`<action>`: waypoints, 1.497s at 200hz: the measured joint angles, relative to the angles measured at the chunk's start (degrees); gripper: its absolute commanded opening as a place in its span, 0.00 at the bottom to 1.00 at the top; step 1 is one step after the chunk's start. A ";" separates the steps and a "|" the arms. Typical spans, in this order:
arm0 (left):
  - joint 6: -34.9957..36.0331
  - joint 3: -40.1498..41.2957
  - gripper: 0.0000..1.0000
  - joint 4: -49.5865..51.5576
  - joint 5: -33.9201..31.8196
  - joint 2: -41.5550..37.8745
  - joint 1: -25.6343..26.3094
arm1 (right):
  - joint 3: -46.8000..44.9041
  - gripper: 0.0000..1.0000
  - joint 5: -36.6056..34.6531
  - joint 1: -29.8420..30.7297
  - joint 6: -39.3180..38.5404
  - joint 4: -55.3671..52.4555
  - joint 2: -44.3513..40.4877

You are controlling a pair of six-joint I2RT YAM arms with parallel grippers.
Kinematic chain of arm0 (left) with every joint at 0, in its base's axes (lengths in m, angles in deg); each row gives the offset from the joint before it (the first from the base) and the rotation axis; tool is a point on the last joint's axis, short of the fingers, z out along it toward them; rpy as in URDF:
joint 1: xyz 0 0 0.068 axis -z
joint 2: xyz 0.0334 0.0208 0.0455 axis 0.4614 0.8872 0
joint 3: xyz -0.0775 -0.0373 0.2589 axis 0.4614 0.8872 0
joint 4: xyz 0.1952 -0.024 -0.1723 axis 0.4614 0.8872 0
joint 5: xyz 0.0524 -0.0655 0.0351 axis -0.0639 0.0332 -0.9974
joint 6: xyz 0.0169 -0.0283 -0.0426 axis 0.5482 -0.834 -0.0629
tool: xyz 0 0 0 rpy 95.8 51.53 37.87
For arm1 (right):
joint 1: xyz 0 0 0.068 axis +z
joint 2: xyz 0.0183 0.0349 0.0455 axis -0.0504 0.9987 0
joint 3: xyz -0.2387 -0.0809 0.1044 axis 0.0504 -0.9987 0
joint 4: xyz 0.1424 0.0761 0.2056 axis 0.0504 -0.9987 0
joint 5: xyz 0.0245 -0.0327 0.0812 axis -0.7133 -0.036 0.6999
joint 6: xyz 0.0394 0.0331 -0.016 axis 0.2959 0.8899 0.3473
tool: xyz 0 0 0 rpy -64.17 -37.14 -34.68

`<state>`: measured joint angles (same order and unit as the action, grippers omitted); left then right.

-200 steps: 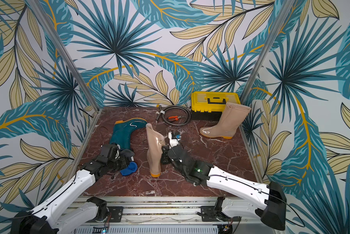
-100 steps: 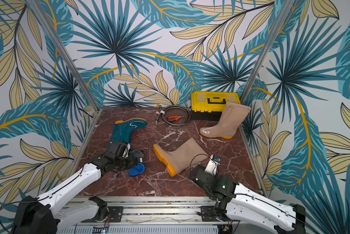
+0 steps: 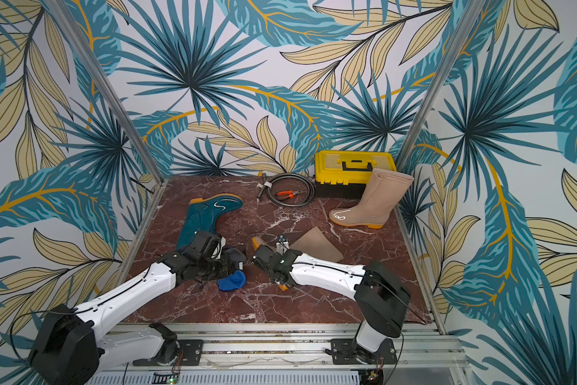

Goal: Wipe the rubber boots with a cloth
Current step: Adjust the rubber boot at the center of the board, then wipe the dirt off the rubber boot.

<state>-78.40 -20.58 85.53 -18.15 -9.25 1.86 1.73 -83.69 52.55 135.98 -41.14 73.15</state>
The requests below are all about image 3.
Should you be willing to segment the beige boot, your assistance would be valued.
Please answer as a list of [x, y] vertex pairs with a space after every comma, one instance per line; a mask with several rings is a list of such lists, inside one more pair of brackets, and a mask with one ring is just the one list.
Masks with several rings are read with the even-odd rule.
[[254, 237], [252, 243], [266, 244], [280, 253], [288, 249], [302, 252], [291, 272], [296, 281], [294, 287], [318, 287], [344, 296], [350, 295], [349, 281], [357, 274], [352, 267], [341, 264], [342, 253], [319, 228], [310, 229], [294, 242], [290, 242], [285, 235], [280, 235], [275, 245], [267, 244], [262, 237]]
[[329, 219], [344, 227], [381, 229], [414, 180], [408, 174], [375, 168], [358, 204], [351, 208], [331, 210]]

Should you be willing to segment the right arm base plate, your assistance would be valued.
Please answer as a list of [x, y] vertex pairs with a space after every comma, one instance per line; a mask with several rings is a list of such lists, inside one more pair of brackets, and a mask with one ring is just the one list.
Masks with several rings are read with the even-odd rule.
[[392, 339], [385, 339], [374, 352], [359, 347], [355, 339], [335, 338], [331, 340], [331, 347], [325, 353], [333, 359], [334, 365], [387, 365], [396, 364], [398, 351]]

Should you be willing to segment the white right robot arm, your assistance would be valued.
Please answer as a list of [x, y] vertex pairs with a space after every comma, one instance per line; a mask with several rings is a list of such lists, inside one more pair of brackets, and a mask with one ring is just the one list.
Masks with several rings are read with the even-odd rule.
[[386, 364], [390, 345], [402, 335], [411, 293], [396, 274], [379, 261], [367, 266], [325, 261], [299, 250], [280, 253], [267, 245], [256, 247], [253, 261], [271, 281], [284, 287], [317, 287], [357, 303], [364, 320], [355, 337], [335, 339], [327, 353], [335, 364]]

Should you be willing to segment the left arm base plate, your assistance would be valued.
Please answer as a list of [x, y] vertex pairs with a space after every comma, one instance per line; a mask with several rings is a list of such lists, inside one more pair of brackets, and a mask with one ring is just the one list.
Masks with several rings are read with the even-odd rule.
[[203, 353], [203, 340], [179, 339], [169, 353], [161, 350], [155, 357], [150, 359], [134, 360], [135, 367], [198, 367]]

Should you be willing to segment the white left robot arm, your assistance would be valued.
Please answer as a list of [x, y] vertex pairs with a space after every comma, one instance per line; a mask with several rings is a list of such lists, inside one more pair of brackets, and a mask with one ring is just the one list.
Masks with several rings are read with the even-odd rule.
[[185, 282], [214, 282], [243, 269], [246, 256], [224, 238], [197, 232], [189, 245], [163, 254], [139, 275], [91, 301], [47, 312], [28, 363], [49, 384], [85, 384], [97, 372], [136, 361], [176, 367], [184, 347], [160, 322], [108, 333], [153, 299]]

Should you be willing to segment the blue grey cloth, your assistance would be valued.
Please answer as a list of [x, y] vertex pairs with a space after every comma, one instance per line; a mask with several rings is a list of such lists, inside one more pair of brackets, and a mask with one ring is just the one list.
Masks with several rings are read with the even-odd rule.
[[235, 273], [226, 278], [219, 279], [217, 282], [222, 292], [229, 292], [243, 288], [247, 283], [246, 275], [243, 271], [237, 270]]

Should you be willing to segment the teal rubber boot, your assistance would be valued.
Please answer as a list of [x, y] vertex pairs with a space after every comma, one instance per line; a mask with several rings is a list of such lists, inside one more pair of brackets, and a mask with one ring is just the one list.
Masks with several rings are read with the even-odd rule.
[[182, 227], [176, 250], [188, 246], [198, 232], [214, 233], [220, 216], [243, 207], [241, 197], [222, 193], [208, 199], [195, 198], [189, 203], [187, 217]]

